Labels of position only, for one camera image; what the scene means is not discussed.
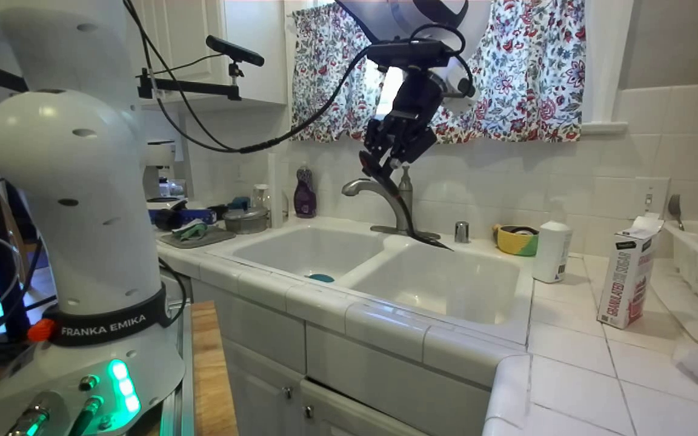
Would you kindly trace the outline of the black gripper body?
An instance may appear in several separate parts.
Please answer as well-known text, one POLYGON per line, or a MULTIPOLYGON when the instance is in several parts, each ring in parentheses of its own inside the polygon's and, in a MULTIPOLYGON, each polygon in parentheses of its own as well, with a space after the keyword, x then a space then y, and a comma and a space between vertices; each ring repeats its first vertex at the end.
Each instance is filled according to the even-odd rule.
POLYGON ((414 161, 434 145, 428 126, 443 102, 440 81, 424 69, 409 69, 397 87, 392 108, 365 126, 361 166, 365 173, 389 173, 392 161, 414 161))

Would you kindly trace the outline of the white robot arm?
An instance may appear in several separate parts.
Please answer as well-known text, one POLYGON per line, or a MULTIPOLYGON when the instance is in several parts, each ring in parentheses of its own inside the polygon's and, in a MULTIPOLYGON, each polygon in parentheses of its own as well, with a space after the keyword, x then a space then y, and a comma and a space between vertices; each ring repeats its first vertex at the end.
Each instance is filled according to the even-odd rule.
POLYGON ((186 373, 160 281, 122 0, 0 0, 27 90, 0 102, 0 173, 28 208, 58 302, 0 379, 0 436, 115 436, 186 373))

